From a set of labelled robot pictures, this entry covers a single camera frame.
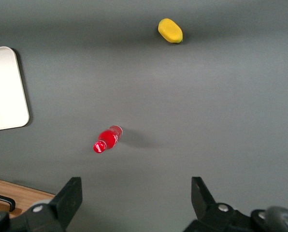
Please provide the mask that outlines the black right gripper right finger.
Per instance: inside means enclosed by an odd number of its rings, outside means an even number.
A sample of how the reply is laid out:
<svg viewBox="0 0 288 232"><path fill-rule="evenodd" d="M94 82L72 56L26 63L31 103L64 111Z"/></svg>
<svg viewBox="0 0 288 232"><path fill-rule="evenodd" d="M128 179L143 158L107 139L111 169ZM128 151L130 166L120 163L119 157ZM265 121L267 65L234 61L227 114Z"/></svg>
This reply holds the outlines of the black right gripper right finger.
<svg viewBox="0 0 288 232"><path fill-rule="evenodd" d="M250 232L250 218L226 203L217 203L201 177L191 180L191 203L197 219L192 232Z"/></svg>

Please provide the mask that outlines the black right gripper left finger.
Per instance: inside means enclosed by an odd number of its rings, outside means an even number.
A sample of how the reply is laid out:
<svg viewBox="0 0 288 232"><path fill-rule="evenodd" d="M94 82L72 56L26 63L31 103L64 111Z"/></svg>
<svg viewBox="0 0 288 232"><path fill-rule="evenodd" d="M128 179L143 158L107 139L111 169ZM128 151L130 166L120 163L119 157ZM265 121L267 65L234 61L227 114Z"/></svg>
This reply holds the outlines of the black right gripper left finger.
<svg viewBox="0 0 288 232"><path fill-rule="evenodd" d="M27 211L28 232L65 232L83 200L82 179L72 177L48 203Z"/></svg>

